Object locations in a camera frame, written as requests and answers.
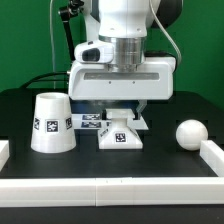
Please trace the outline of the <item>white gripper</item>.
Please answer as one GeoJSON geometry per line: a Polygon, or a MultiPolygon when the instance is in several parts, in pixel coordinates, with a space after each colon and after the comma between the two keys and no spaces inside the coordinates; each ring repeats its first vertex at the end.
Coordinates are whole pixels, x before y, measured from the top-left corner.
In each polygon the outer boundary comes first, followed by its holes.
{"type": "Polygon", "coordinates": [[[173,94],[174,57],[147,57],[132,72],[113,72],[106,64],[75,62],[69,76],[72,100],[139,100],[137,118],[146,100],[166,100],[173,94]]]}

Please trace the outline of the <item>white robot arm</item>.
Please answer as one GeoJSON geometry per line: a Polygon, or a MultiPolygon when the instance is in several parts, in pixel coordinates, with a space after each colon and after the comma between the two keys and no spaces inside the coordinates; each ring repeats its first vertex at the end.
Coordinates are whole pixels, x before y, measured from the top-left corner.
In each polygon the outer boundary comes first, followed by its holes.
{"type": "Polygon", "coordinates": [[[147,29],[165,31],[180,16],[183,0],[85,0],[87,41],[74,50],[68,94],[73,100],[149,100],[173,94],[181,54],[147,52],[147,29]]]}

